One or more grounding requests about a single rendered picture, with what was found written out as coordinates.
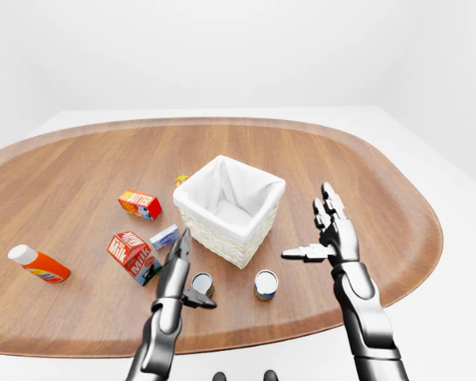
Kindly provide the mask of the red milk carton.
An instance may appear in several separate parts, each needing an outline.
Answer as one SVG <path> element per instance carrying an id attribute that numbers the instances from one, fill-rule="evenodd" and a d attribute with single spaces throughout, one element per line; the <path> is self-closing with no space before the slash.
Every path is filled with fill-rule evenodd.
<path id="1" fill-rule="evenodd" d="M 146 285 L 162 265 L 149 245 L 134 232 L 115 233 L 107 252 L 141 285 Z"/>

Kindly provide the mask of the white wicker basket with liner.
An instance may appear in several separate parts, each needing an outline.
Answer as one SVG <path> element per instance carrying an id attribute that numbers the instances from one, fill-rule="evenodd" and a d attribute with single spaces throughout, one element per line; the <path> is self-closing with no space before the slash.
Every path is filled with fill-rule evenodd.
<path id="1" fill-rule="evenodd" d="M 245 268 L 271 230 L 286 181 L 227 156 L 217 156 L 173 193 L 191 236 Z"/>

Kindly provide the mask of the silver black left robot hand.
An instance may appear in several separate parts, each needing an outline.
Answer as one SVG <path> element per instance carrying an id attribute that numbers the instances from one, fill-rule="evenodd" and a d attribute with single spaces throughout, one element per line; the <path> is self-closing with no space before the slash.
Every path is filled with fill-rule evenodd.
<path id="1" fill-rule="evenodd" d="M 188 255 L 190 253 L 191 234 L 186 228 L 183 235 L 171 246 L 165 259 L 156 288 L 157 298 L 173 298 L 184 306 L 214 309 L 217 304 L 205 294 L 194 289 L 185 290 L 186 278 L 190 270 Z"/>

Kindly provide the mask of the red-labelled tin can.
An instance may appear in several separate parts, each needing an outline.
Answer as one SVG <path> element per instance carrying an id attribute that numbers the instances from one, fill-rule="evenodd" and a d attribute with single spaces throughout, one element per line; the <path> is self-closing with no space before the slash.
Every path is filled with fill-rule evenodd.
<path id="1" fill-rule="evenodd" d="M 211 275 L 206 272 L 197 273 L 191 280 L 191 287 L 208 298 L 213 297 L 213 279 Z"/>

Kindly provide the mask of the small blue white box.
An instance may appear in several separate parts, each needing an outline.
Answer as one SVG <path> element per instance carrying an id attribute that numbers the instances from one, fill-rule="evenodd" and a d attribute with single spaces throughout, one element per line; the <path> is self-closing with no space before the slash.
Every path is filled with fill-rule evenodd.
<path id="1" fill-rule="evenodd" d="M 173 224 L 151 237 L 150 242 L 156 250 L 160 250 L 162 247 L 176 242 L 179 236 L 179 228 L 176 224 Z"/>

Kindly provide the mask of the orange bottle with white cap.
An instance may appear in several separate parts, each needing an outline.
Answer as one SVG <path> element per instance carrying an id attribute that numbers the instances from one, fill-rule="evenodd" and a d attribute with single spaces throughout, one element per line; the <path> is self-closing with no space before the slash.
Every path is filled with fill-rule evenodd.
<path id="1" fill-rule="evenodd" d="M 50 256 L 38 252 L 26 244 L 19 244 L 10 249 L 8 258 L 48 283 L 63 282 L 71 273 L 67 267 Z"/>

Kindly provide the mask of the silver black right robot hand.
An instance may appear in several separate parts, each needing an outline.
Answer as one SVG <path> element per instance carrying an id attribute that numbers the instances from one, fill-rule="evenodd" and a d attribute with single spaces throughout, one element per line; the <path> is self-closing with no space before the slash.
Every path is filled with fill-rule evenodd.
<path id="1" fill-rule="evenodd" d="M 315 226 L 320 230 L 319 242 L 308 246 L 290 248 L 282 252 L 286 260 L 322 262 L 330 264 L 359 261 L 359 242 L 354 226 L 344 213 L 344 204 L 329 182 L 321 186 L 323 199 L 313 200 Z"/>

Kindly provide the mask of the red butter box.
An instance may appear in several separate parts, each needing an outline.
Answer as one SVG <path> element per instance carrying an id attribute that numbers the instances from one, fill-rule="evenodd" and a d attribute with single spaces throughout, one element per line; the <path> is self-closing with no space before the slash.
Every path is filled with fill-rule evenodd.
<path id="1" fill-rule="evenodd" d="M 121 207 L 129 214 L 154 220 L 162 212 L 159 200 L 154 195 L 127 190 L 119 198 Z"/>

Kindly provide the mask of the blue yellow labelled tin can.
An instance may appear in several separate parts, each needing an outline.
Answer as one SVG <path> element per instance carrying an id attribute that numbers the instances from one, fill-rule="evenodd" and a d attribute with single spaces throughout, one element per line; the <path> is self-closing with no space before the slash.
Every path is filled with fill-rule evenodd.
<path id="1" fill-rule="evenodd" d="M 255 276 L 255 295 L 261 301 L 271 300 L 278 289 L 277 275 L 267 269 L 261 270 Z"/>

